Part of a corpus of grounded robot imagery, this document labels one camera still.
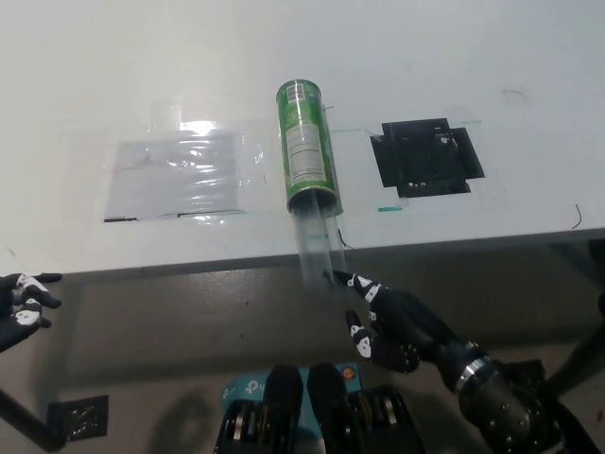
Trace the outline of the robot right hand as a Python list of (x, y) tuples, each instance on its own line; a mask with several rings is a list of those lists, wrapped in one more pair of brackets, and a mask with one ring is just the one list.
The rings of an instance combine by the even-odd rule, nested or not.
[(368, 305), (369, 326), (352, 309), (345, 319), (357, 353), (370, 363), (403, 374), (415, 371), (423, 361), (431, 363), (452, 393), (487, 364), (484, 352), (459, 337), (412, 293), (357, 273), (334, 271), (333, 275)]

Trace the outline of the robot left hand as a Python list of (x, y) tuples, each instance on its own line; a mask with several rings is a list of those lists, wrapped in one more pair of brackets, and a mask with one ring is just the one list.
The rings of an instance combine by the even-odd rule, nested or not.
[(52, 322), (43, 309), (57, 309), (61, 300), (46, 287), (62, 279), (61, 273), (29, 275), (13, 273), (1, 277), (1, 351), (26, 340)]

